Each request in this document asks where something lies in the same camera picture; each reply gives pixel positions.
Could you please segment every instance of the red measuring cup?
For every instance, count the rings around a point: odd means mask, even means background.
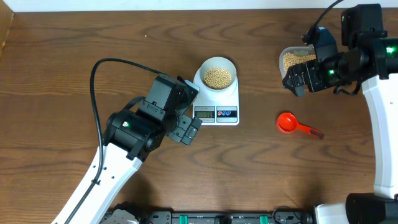
[[[311,134],[312,136],[316,136],[320,139],[323,138],[323,133],[306,125],[300,124],[292,113],[282,113],[279,115],[276,121],[276,127],[283,133],[292,133],[299,129],[305,133]]]

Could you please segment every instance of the container of beans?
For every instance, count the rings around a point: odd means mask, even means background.
[[[232,94],[238,85],[236,68],[227,58],[209,58],[199,68],[194,84],[199,86],[200,94],[212,100],[222,100]]]
[[[286,76],[288,68],[298,63],[316,59],[312,47],[288,47],[279,56],[279,70],[282,79]]]

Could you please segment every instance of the cardboard edge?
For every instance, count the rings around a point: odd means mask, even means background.
[[[2,56],[2,50],[6,45],[7,36],[10,31],[13,18],[14,12],[8,8],[3,0],[0,0],[0,58]]]

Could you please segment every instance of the scale control panel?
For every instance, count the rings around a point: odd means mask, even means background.
[[[203,123],[238,122],[237,106],[195,106],[194,110],[195,116]]]

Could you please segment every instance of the green connector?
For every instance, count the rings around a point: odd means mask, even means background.
[[[188,224],[188,216],[180,215],[180,224]]]
[[[268,217],[265,215],[260,216],[260,224],[268,224]]]

